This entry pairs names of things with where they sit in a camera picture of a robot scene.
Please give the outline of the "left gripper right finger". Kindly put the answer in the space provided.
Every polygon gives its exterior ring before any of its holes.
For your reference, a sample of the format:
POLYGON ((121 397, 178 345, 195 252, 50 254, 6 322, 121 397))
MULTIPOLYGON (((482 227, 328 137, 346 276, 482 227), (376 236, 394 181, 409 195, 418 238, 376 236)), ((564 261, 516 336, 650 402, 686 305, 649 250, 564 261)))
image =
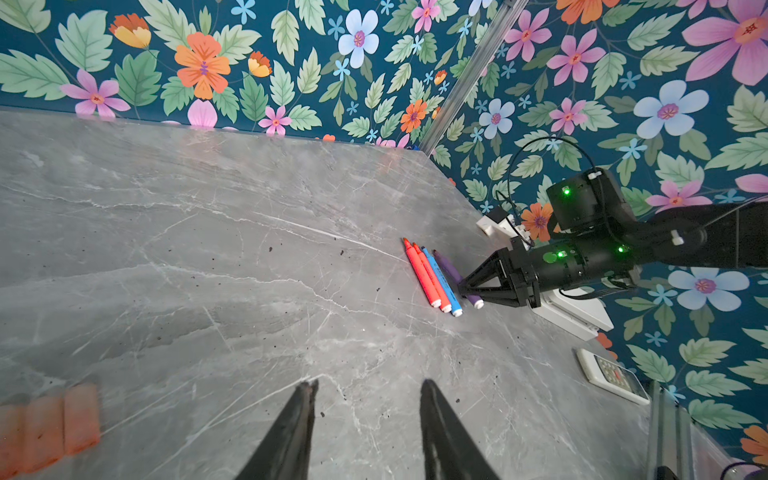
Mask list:
POLYGON ((419 412, 426 479, 500 479, 432 379, 422 383, 419 412))

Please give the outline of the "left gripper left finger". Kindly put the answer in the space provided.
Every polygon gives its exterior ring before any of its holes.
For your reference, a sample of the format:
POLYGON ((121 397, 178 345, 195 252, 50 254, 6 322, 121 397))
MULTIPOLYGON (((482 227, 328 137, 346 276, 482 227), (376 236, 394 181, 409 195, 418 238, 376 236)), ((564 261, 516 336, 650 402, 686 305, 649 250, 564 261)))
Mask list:
POLYGON ((318 389, 318 380, 296 386, 236 480, 308 478, 318 389))

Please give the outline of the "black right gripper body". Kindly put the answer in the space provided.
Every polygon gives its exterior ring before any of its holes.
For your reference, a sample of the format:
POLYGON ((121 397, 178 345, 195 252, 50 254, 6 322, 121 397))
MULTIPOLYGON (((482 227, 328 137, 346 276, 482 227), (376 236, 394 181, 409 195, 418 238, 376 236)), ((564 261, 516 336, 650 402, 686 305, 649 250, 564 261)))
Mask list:
POLYGON ((613 240, 584 237, 527 249, 523 240, 514 238, 510 253, 529 283, 533 306, 540 304, 544 292, 568 292, 602 280, 614 290, 636 287, 630 249, 613 240))

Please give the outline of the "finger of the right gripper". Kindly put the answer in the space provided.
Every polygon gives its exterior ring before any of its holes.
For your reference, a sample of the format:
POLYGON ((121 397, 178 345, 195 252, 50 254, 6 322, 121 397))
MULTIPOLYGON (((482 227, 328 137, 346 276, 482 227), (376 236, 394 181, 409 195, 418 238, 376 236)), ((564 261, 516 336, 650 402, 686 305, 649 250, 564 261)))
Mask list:
POLYGON ((485 284, 497 280, 499 287, 510 288, 513 285, 513 251, 502 248, 492 253, 474 271, 460 282, 461 288, 484 288, 485 284))
POLYGON ((528 304, 526 291, 518 293, 514 289, 504 287, 471 288, 468 286, 460 286, 458 290, 461 295, 467 298, 477 296, 485 303, 494 303, 512 308, 525 307, 528 304))

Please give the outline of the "purple highlighter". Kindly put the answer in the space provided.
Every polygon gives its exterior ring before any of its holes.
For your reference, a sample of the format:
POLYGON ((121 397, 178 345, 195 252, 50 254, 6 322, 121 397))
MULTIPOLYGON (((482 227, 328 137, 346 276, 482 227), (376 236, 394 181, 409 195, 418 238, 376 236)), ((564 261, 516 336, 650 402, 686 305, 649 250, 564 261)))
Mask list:
MULTIPOLYGON (((442 269, 444 273, 446 273, 451 280, 456 284, 456 286, 459 286, 459 284, 464 280, 464 277, 459 273, 459 271, 456 269, 456 267, 450 262, 450 260, 438 252, 437 250, 433 250, 432 254, 442 269)), ((465 297, 475 309, 482 309, 485 305, 484 300, 474 294, 462 294, 463 297, 465 297)))

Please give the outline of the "blue highlighter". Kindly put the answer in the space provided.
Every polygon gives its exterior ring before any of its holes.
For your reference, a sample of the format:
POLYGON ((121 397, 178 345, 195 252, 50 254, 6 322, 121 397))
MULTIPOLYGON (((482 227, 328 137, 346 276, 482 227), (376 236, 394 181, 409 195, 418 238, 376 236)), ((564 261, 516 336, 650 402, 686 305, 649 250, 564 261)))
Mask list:
POLYGON ((443 289, 444 293, 448 298, 448 301, 450 302, 450 305, 451 305, 450 313, 454 317, 460 317, 463 314, 463 309, 459 301, 457 300, 456 295, 453 293, 449 282, 447 281, 444 274, 442 273, 436 259, 425 247, 422 248, 422 252, 425 254, 427 261, 430 264, 430 267, 432 268, 433 272, 437 276, 438 281, 441 285, 441 288, 443 289))

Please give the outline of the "pink highlighter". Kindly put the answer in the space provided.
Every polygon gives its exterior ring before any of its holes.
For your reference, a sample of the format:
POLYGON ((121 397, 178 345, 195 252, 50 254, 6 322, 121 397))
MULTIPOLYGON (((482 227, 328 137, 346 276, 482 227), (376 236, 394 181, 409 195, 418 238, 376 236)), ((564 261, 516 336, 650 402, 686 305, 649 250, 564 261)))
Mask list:
POLYGON ((433 287, 438 295, 438 298, 441 301, 440 309, 445 313, 450 313, 452 311, 452 305, 450 303, 450 300, 448 299, 442 285, 439 282, 439 279, 434 272, 431 264, 429 263, 426 254, 422 251, 422 249, 419 247, 418 244, 413 244, 414 248, 416 249, 416 253, 419 257, 419 259, 422 261, 422 264, 424 265, 424 268, 426 269, 427 275, 430 278, 433 287))
POLYGON ((405 248, 405 253, 408 258, 409 263, 411 264, 411 267, 414 270, 414 273, 421 285, 421 288, 427 298, 427 301, 433 308, 439 308, 442 305, 441 299, 439 298, 433 282, 428 276, 428 273, 420 260, 418 254, 416 253, 415 247, 410 243, 410 241, 407 238, 403 239, 403 244, 405 248))

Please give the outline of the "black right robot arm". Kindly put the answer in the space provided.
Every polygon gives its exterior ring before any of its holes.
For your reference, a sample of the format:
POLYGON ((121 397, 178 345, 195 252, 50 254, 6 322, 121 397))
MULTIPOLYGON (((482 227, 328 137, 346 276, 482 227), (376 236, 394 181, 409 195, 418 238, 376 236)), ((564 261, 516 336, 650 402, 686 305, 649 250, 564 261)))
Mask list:
POLYGON ((616 274, 614 284, 633 288, 645 264, 683 267, 764 268, 767 265, 767 198, 738 205, 681 206, 641 222, 613 175, 592 168, 552 185, 548 225, 555 242, 527 249, 516 237, 458 284, 459 292, 510 307, 541 304, 541 295, 572 290, 616 274))

